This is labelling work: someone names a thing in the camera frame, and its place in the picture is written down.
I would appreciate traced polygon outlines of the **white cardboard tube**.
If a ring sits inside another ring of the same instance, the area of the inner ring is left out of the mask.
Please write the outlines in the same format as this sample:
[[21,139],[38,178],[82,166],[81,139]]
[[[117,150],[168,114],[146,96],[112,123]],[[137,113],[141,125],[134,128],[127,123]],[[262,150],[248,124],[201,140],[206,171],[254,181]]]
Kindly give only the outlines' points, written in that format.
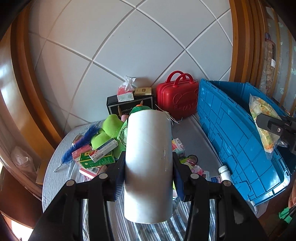
[[153,224],[173,212],[171,121],[158,110],[128,118],[125,154],[124,214],[131,222]]

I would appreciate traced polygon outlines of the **snack bag yellow green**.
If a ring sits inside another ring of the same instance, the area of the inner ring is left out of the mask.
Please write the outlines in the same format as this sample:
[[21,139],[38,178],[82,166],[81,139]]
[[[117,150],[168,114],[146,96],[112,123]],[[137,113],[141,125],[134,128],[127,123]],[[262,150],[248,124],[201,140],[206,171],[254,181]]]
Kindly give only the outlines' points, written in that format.
[[249,110],[266,157],[271,160],[276,147],[282,145],[280,140],[281,131],[277,132],[276,127],[272,127],[272,124],[277,124],[281,121],[281,118],[269,103],[258,96],[250,95]]

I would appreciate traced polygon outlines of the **pink tissue pack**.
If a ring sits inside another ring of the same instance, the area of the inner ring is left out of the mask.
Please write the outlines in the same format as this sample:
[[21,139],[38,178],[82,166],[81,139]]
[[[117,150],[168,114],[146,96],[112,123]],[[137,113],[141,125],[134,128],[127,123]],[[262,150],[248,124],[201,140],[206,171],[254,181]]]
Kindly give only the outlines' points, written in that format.
[[72,152],[72,158],[74,161],[79,162],[81,154],[86,153],[91,150],[92,150],[92,147],[89,144],[86,144],[86,145],[82,146],[81,148]]
[[94,177],[98,176],[100,173],[106,172],[106,170],[107,170],[106,165],[92,167],[92,168],[88,168],[88,169],[80,167],[79,173],[81,173],[82,175],[84,175],[85,177],[87,177],[89,179],[93,179]]

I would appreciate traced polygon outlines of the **long white barcode box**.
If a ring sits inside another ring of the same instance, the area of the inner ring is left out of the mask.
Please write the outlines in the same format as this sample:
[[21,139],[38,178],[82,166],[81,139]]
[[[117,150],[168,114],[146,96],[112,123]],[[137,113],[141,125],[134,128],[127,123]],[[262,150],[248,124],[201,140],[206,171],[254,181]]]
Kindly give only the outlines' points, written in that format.
[[108,153],[110,153],[113,149],[115,149],[118,146],[118,142],[111,138],[108,140],[105,144],[100,146],[98,149],[93,150],[89,156],[92,159],[94,163],[99,161],[101,158],[106,156]]

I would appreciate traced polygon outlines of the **green rectangular box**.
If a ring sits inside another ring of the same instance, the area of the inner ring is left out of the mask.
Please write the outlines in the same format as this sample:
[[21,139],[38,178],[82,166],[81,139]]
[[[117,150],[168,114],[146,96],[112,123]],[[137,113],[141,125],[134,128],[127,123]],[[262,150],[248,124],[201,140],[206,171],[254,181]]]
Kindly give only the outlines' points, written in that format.
[[112,152],[108,153],[97,161],[93,161],[90,155],[94,154],[94,152],[95,151],[88,151],[80,154],[79,163],[83,168],[88,169],[115,163],[115,158]]

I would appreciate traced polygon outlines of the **white pill bottle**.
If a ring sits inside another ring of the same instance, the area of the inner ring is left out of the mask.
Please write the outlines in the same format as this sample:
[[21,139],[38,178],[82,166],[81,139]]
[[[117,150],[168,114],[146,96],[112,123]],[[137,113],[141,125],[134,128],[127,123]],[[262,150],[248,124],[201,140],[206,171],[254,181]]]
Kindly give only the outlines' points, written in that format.
[[218,172],[219,172],[221,181],[230,181],[230,182],[232,182],[231,181],[231,173],[228,170],[228,167],[226,165],[221,166],[218,169]]

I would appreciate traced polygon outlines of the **green plush frog toy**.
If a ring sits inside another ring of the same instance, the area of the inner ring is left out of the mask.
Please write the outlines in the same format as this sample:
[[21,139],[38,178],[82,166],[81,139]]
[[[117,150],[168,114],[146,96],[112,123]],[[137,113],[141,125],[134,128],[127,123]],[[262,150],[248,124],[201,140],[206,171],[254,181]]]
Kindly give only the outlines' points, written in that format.
[[110,139],[117,141],[118,146],[112,150],[115,159],[118,159],[123,151],[126,150],[126,139],[128,129],[128,118],[131,114],[141,110],[151,109],[142,104],[136,105],[129,114],[121,114],[118,117],[116,114],[109,115],[103,122],[98,134],[94,135],[91,139],[91,146],[93,150],[98,149]]

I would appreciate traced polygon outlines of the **blue feather duster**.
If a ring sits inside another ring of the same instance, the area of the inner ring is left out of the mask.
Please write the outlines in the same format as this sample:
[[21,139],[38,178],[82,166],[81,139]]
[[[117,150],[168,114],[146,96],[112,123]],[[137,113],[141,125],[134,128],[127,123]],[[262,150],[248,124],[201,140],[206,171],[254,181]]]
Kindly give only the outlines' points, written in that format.
[[97,134],[99,130],[100,126],[98,124],[91,125],[88,130],[86,130],[86,132],[82,135],[82,137],[64,153],[61,159],[61,164],[54,170],[54,172],[60,170],[64,164],[69,164],[70,162],[72,162],[72,153],[85,146],[86,144],[90,144],[92,137]]

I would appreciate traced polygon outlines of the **blue plastic crate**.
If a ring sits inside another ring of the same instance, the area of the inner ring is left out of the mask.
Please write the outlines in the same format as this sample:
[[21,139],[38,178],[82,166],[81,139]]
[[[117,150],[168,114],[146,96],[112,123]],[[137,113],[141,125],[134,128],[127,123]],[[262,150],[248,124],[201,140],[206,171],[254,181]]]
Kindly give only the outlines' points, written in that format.
[[267,159],[249,110],[249,97],[260,97],[284,115],[269,97],[250,83],[212,81],[199,83],[197,114],[200,125],[231,173],[231,181],[254,206],[272,199],[290,183],[287,148],[277,148]]

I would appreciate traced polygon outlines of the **black gift box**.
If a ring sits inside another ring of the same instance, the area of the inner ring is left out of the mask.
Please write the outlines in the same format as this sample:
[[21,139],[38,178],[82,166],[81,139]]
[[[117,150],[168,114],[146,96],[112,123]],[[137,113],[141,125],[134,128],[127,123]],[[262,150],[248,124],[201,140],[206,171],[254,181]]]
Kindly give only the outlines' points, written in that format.
[[109,114],[116,114],[119,116],[118,108],[120,108],[123,114],[129,114],[136,105],[141,103],[141,101],[143,101],[143,105],[154,109],[154,98],[152,95],[135,96],[134,100],[125,102],[118,102],[117,96],[113,95],[107,97],[106,106]]

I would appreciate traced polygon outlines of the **red mini suitcase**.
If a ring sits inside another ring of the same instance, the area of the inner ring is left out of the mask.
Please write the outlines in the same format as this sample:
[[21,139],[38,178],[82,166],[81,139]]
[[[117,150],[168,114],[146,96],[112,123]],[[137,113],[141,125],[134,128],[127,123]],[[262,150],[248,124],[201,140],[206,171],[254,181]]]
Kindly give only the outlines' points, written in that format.
[[179,121],[197,112],[199,82],[189,73],[172,72],[156,87],[157,106]]

